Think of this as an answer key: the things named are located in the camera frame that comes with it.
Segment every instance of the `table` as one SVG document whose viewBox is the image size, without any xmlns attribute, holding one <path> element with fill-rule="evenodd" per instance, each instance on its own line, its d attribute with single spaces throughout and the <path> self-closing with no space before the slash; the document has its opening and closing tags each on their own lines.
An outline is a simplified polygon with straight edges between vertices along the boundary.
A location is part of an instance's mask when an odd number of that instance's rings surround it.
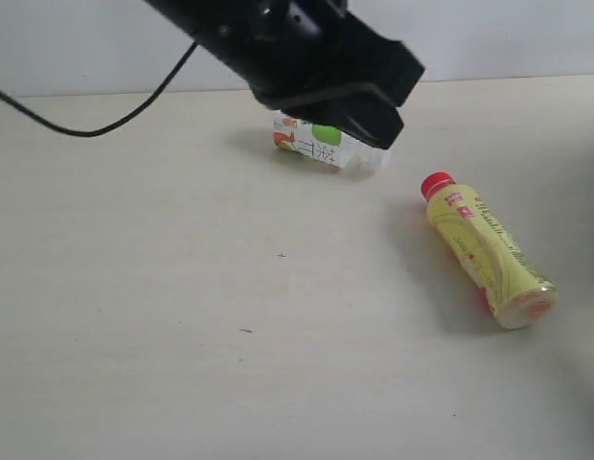
<svg viewBox="0 0 594 460">
<path fill-rule="evenodd" d="M 70 127 L 142 95 L 31 99 Z M 388 170 L 245 92 L 61 137 L 0 104 L 0 460 L 594 459 L 594 76 L 426 83 Z M 559 286 L 501 332 L 424 217 L 448 170 Z"/>
</svg>

